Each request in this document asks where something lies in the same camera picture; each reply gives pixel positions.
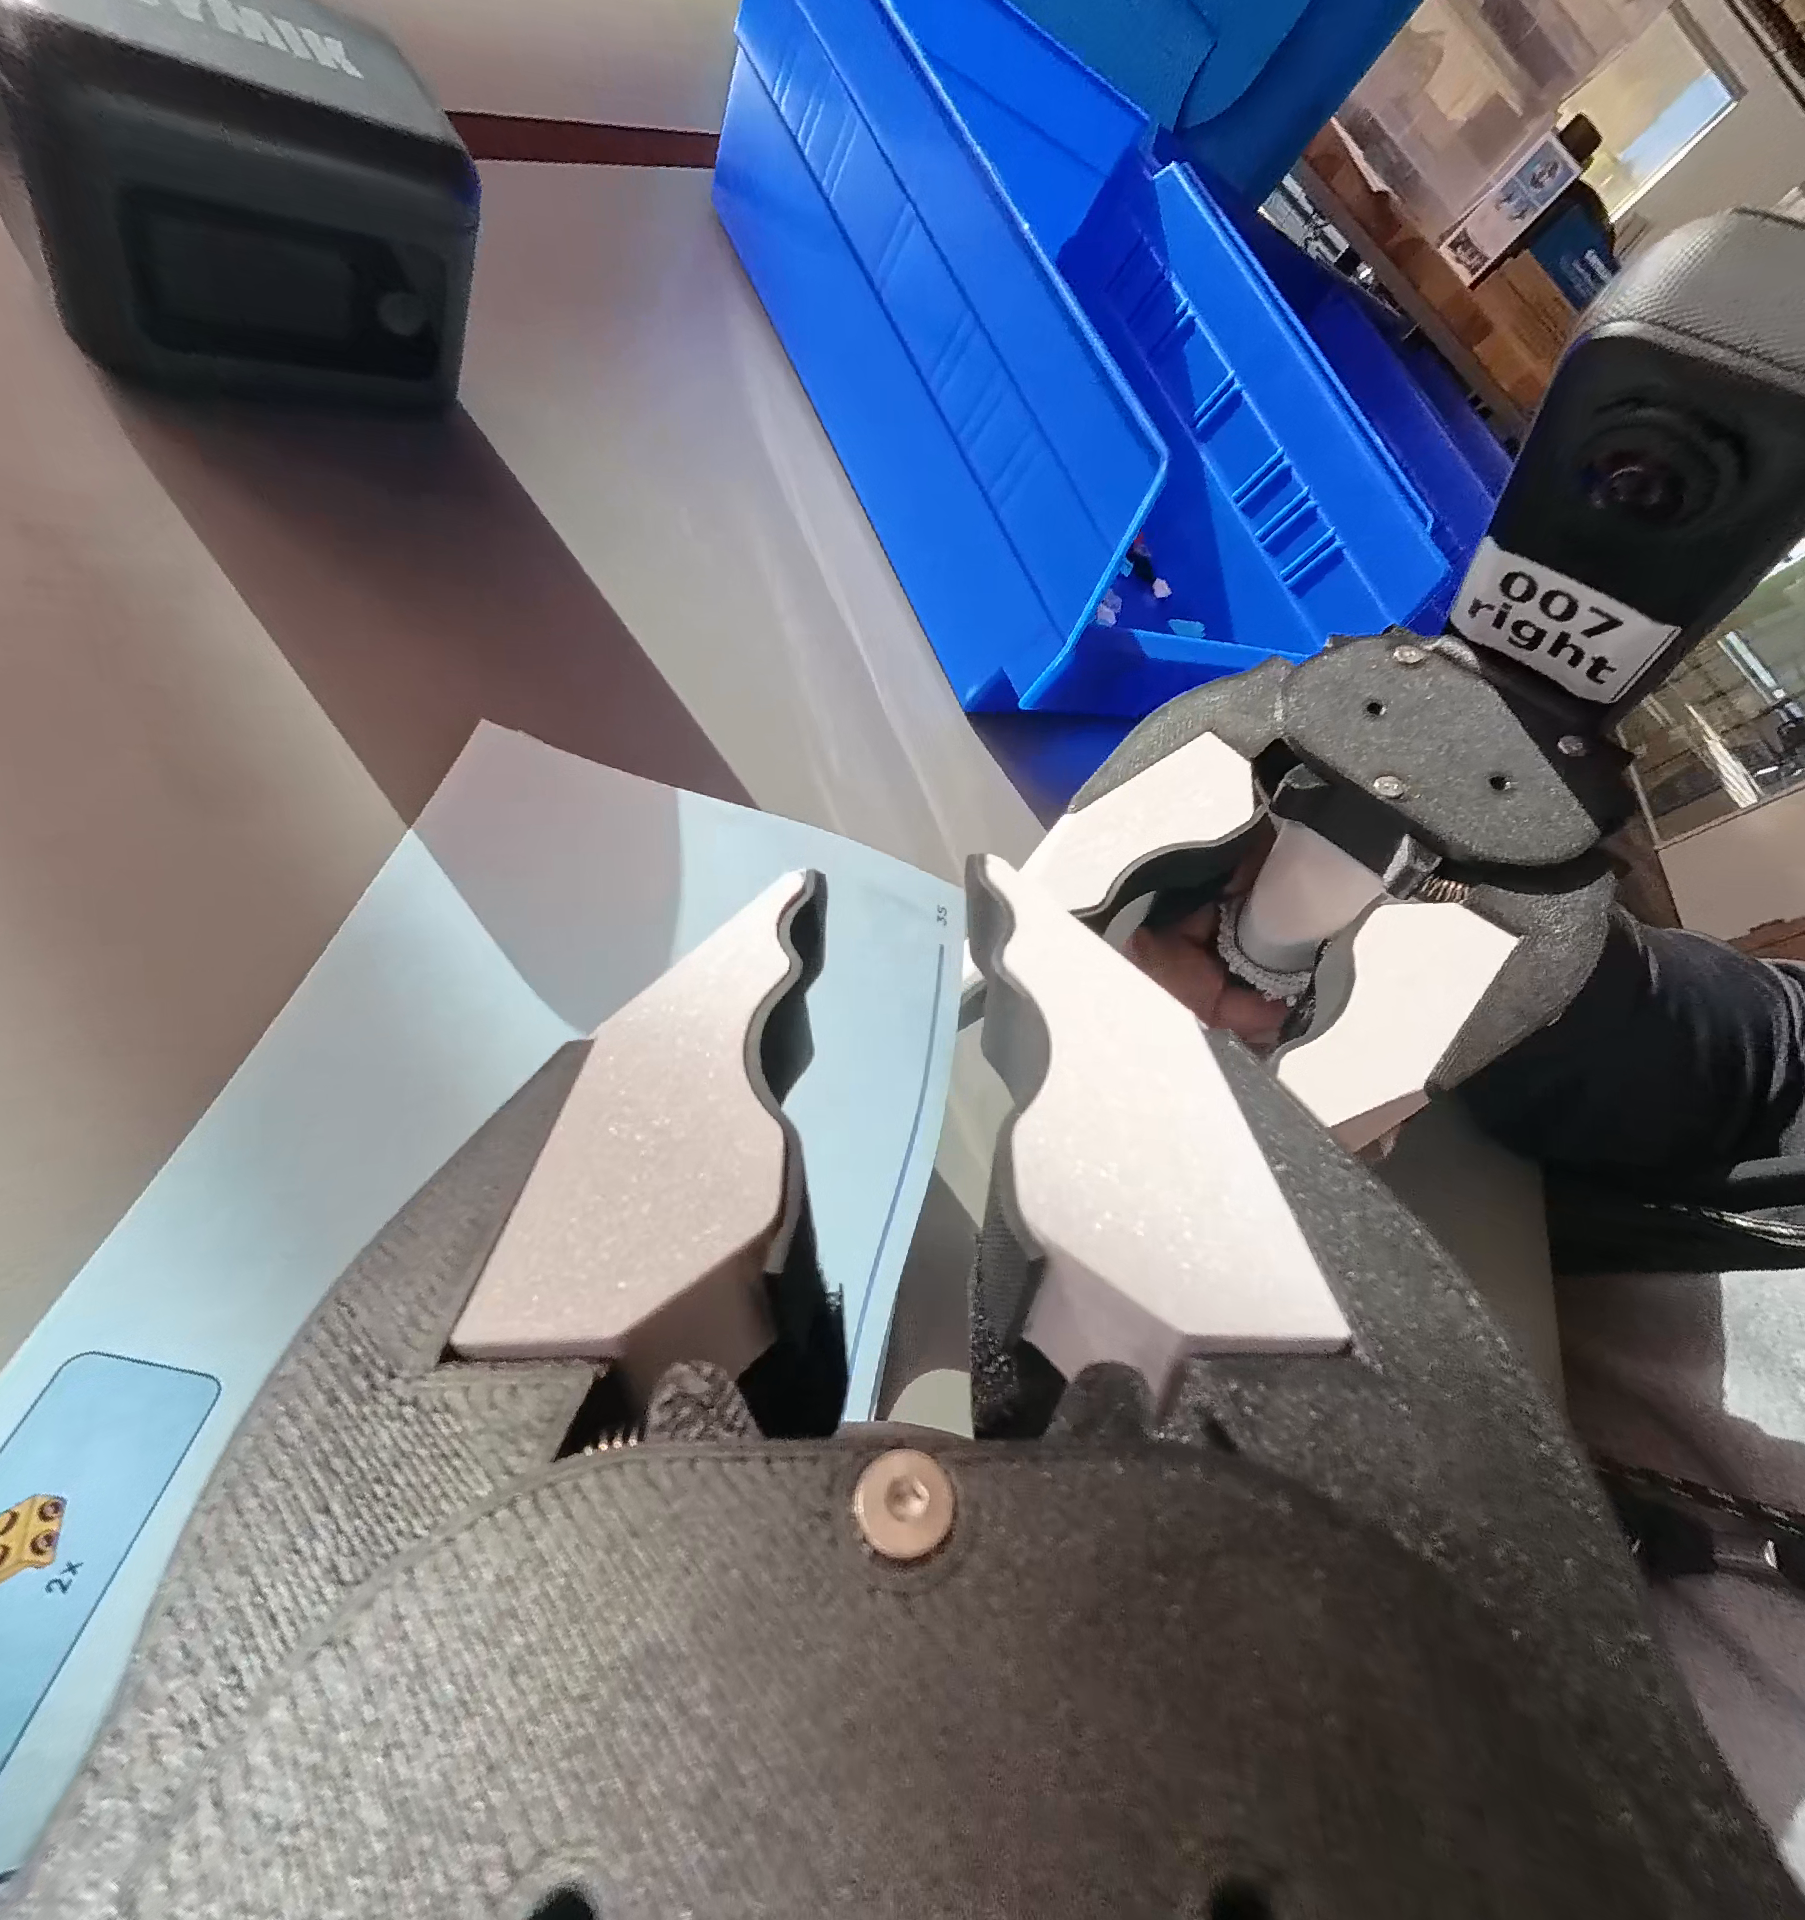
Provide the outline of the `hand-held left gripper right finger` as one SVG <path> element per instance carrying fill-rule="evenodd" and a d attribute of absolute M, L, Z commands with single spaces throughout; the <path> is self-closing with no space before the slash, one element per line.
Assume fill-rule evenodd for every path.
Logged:
<path fill-rule="evenodd" d="M 1000 856 L 965 875 L 982 1046 L 1011 1097 L 970 1283 L 980 1427 L 1039 1427 L 1096 1365 L 1153 1415 L 1192 1363 L 1353 1335 L 1218 1037 Z"/>

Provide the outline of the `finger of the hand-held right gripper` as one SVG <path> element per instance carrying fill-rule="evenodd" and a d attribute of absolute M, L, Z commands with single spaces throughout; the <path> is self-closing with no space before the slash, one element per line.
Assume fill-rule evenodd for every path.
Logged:
<path fill-rule="evenodd" d="M 1144 897 L 1215 893 L 1244 856 L 1261 800 L 1253 764 L 1197 734 L 1067 808 L 1021 871 L 1098 934 Z"/>
<path fill-rule="evenodd" d="M 1373 904 L 1324 947 L 1312 1017 L 1275 1051 L 1277 1083 L 1322 1129 L 1402 1128 L 1516 947 L 1466 904 Z"/>

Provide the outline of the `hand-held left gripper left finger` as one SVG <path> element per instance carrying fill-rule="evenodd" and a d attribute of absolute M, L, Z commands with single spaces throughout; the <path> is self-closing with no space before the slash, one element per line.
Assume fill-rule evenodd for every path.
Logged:
<path fill-rule="evenodd" d="M 454 1357 L 580 1358 L 629 1398 L 705 1363 L 756 1427 L 838 1427 L 841 1305 L 785 1109 L 813 1059 L 825 911 L 821 871 L 773 878 L 580 1043 Z"/>

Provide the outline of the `toy brick instruction booklet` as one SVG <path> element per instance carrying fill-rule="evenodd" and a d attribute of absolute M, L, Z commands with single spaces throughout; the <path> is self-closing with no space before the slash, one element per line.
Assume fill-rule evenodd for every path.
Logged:
<path fill-rule="evenodd" d="M 938 1150 L 962 901 L 844 836 L 483 724 L 283 1011 L 0 1371 L 0 1879 L 96 1737 L 189 1505 L 319 1296 L 478 1128 L 794 870 L 785 1101 L 873 1412 Z"/>

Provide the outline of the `blue plastic bin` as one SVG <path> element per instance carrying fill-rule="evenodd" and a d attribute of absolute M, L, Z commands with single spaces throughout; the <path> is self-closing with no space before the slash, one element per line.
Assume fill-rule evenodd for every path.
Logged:
<path fill-rule="evenodd" d="M 1207 196 L 1433 516 L 1447 571 L 1400 621 L 1437 634 L 1511 472 L 1509 449 L 1418 327 L 1347 272 L 1360 257 L 1296 190 L 1277 186 L 1272 218 L 1226 186 Z"/>
<path fill-rule="evenodd" d="M 1141 715 L 1441 584 L 1204 182 L 1025 12 L 761 1 L 736 44 L 714 210 L 965 709 Z M 1206 636 L 1091 623 L 1134 537 Z"/>

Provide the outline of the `person's right hand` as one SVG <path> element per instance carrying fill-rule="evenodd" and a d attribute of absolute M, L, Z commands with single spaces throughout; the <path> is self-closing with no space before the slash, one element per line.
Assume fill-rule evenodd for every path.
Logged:
<path fill-rule="evenodd" d="M 1265 1057 L 1289 1020 L 1287 1002 L 1229 974 L 1218 951 L 1223 901 L 1160 894 L 1125 937 L 1121 953 L 1210 1033 L 1226 1033 Z"/>

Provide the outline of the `loose toy pieces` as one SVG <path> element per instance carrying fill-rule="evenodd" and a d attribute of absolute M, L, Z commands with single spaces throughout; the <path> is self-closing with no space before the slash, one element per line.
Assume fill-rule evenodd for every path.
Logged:
<path fill-rule="evenodd" d="M 1128 540 L 1101 590 L 1091 623 L 1106 630 L 1156 636 L 1206 636 L 1206 626 L 1185 593 L 1163 574 L 1147 538 Z"/>

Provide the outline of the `small labelled box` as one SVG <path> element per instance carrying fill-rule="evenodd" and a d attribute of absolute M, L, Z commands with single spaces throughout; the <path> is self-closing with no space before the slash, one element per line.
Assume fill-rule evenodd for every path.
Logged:
<path fill-rule="evenodd" d="M 1438 251 L 1448 268 L 1463 285 L 1479 285 L 1497 261 L 1518 250 L 1583 170 L 1585 161 L 1558 130 L 1540 132 L 1442 234 Z"/>

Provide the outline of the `clear plastic parts box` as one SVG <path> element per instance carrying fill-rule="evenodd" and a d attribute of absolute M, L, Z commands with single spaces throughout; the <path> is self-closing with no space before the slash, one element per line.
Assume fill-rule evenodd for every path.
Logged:
<path fill-rule="evenodd" d="M 1448 229 L 1548 130 L 1587 117 L 1587 178 L 1626 207 L 1744 96 L 1661 1 L 1426 1 L 1335 117 L 1363 170 Z"/>

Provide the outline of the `teal carry case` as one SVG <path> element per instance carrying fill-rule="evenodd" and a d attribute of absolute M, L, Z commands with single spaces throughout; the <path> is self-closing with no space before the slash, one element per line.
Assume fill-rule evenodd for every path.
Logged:
<path fill-rule="evenodd" d="M 1181 3 L 1145 107 L 1206 176 L 1263 196 L 1413 12 L 1413 1 Z"/>

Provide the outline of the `black box device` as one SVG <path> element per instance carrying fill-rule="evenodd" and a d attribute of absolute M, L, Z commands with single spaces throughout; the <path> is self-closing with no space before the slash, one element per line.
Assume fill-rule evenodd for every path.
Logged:
<path fill-rule="evenodd" d="M 101 372 L 441 416 L 479 175 L 374 25 L 309 1 L 0 1 L 0 212 Z"/>

